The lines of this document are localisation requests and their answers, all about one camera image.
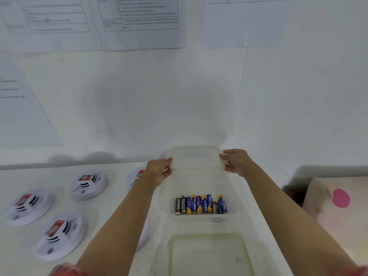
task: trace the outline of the paper sheet on wall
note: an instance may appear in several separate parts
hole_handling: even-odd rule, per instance
[[[0,53],[0,146],[62,145],[16,63]]]
[[[183,0],[89,0],[102,50],[185,46]]]
[[[204,0],[202,47],[282,44],[292,0]]]
[[[13,51],[101,50],[88,0],[0,0]]]

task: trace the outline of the battery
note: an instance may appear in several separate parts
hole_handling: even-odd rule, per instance
[[[191,215],[192,214],[192,199],[190,196],[186,197],[186,214]]]
[[[200,198],[202,199],[202,212],[203,214],[208,214],[206,196],[201,196]]]
[[[180,215],[180,198],[176,198],[175,215]]]
[[[228,212],[228,209],[226,208],[225,200],[223,195],[218,195],[218,206],[220,207],[220,211],[223,214],[226,214]]]
[[[212,197],[211,197],[211,195],[206,195],[206,200],[207,200],[207,212],[209,214],[212,214]]]
[[[185,196],[182,196],[181,202],[180,202],[180,210],[182,211],[182,214],[186,213],[186,208],[185,208]]]
[[[217,212],[217,201],[213,201],[212,202],[212,213],[213,214],[218,214],[218,212]]]
[[[197,201],[195,195],[191,195],[191,206],[192,206],[192,214],[197,214]]]
[[[196,197],[197,200],[197,214],[202,214],[202,199],[200,196]]]

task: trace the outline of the pink circle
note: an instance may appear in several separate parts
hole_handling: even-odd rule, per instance
[[[350,197],[343,189],[335,189],[332,202],[340,208],[347,208],[350,204]]]

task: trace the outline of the white wall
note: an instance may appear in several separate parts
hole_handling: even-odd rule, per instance
[[[183,49],[18,54],[64,146],[0,149],[0,165],[212,143],[247,149],[279,185],[315,166],[368,166],[368,0],[294,0],[283,46],[248,52],[201,50],[200,0],[185,5]]]

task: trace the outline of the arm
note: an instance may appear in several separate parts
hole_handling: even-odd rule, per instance
[[[357,268],[338,243],[290,199],[241,149],[224,150],[226,170],[238,173],[249,188],[295,276],[341,276]]]
[[[172,171],[172,162],[149,161],[144,173],[87,246],[76,266],[88,276],[128,275],[155,188]]]

